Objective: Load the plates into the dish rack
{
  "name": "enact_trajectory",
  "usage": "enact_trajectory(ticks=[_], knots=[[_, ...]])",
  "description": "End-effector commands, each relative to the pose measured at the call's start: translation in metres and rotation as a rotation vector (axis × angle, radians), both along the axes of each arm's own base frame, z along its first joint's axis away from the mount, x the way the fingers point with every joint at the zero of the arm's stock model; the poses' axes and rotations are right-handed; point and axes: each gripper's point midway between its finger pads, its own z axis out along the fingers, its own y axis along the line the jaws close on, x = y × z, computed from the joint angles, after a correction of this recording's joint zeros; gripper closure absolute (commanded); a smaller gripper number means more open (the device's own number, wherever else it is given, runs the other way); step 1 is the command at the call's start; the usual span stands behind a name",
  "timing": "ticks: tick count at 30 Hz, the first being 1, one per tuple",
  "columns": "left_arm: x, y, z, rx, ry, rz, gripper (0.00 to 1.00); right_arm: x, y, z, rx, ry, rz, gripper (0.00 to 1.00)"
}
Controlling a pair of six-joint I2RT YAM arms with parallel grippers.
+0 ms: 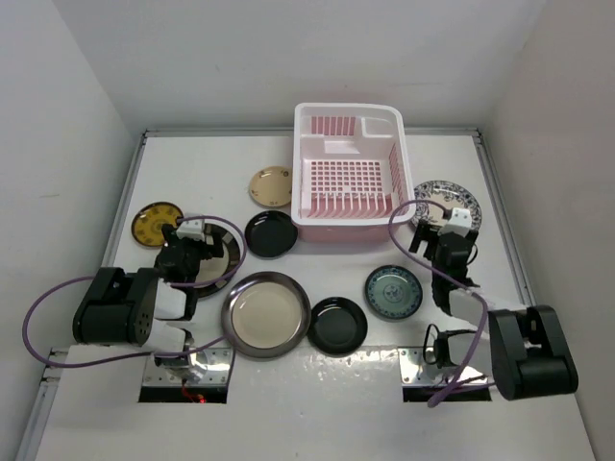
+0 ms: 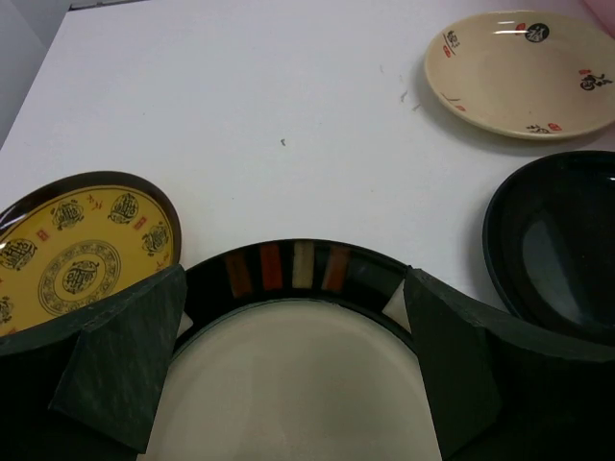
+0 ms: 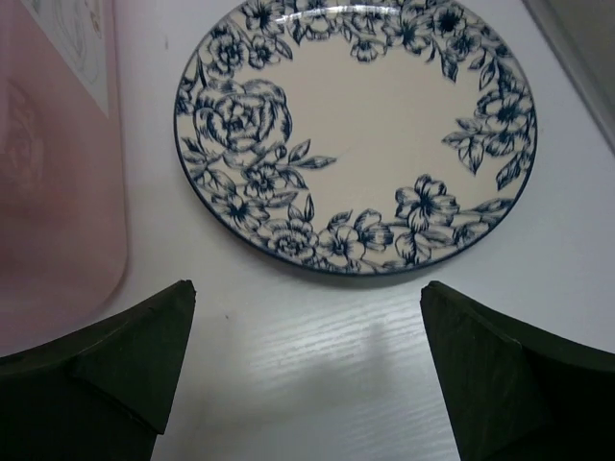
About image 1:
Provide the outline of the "yellow patterned small plate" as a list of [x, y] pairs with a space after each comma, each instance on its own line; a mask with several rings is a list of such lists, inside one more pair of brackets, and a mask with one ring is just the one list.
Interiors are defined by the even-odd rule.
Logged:
[[142, 208], [131, 224], [131, 234], [135, 242], [145, 248], [159, 248], [165, 242], [162, 226], [177, 226], [183, 218], [182, 210], [170, 202], [154, 202]]

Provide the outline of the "cream plate dark patterned rim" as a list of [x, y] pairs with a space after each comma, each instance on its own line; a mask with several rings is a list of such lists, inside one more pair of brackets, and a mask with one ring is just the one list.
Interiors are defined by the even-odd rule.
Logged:
[[220, 237], [222, 239], [223, 255], [212, 259], [203, 259], [194, 282], [204, 283], [205, 281], [221, 277], [223, 277], [223, 279], [215, 284], [198, 287], [196, 293], [200, 299], [208, 298], [216, 294], [229, 283], [233, 277], [233, 275], [229, 275], [229, 273], [236, 267], [241, 257], [239, 242], [236, 240], [234, 234], [226, 228], [220, 227], [212, 222], [207, 222], [205, 224], [205, 236], [208, 243], [212, 242], [213, 237]]

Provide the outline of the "blue white floral plate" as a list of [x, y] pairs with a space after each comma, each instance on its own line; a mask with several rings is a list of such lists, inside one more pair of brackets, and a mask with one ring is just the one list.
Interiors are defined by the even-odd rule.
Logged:
[[[414, 188], [416, 199], [431, 200], [445, 208], [466, 208], [472, 218], [472, 231], [478, 231], [482, 223], [482, 212], [476, 197], [465, 187], [449, 181], [434, 180], [422, 182]], [[410, 225], [416, 228], [421, 221], [437, 227], [442, 227], [446, 220], [438, 206], [425, 203], [416, 205], [416, 213], [410, 220]]]

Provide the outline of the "black glossy plate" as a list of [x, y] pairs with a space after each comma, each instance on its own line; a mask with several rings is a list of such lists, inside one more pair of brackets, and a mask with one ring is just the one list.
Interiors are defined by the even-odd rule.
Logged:
[[357, 350], [367, 332], [367, 318], [357, 303], [328, 297], [312, 308], [307, 339], [320, 352], [343, 356]]
[[253, 255], [276, 258], [289, 252], [298, 239], [298, 229], [284, 212], [266, 210], [246, 225], [244, 235]]

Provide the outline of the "teal patterned plate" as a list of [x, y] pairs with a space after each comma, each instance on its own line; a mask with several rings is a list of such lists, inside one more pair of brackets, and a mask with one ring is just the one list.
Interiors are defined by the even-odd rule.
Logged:
[[411, 317], [424, 297], [419, 279], [398, 265], [383, 265], [373, 270], [364, 283], [363, 292], [371, 310], [388, 321]]

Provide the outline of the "beige floral small plate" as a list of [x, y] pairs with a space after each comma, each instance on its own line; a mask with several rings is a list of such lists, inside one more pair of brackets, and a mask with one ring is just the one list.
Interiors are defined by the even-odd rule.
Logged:
[[292, 170], [269, 166], [257, 171], [250, 180], [249, 194], [261, 206], [277, 208], [289, 205], [292, 197]]

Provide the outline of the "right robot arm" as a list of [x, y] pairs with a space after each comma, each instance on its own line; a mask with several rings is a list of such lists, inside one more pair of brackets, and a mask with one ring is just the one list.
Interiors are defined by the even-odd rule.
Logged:
[[475, 328], [485, 322], [472, 354], [474, 368], [492, 376], [506, 400], [575, 393], [577, 368], [552, 307], [474, 296], [479, 286], [468, 271], [477, 237], [475, 230], [462, 236], [422, 221], [408, 248], [415, 254], [425, 242], [424, 257], [431, 268], [448, 276], [431, 275], [432, 298], [440, 310]]

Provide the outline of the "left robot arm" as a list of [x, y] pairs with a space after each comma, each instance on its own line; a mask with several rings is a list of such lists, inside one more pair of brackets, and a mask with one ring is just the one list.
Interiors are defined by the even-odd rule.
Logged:
[[160, 232], [152, 267], [98, 271], [74, 315], [73, 335], [83, 344], [140, 348], [169, 374], [195, 382], [206, 373], [206, 354], [188, 353], [191, 332], [172, 323], [191, 320], [201, 298], [224, 288], [242, 253], [231, 232], [201, 220], [162, 224]]

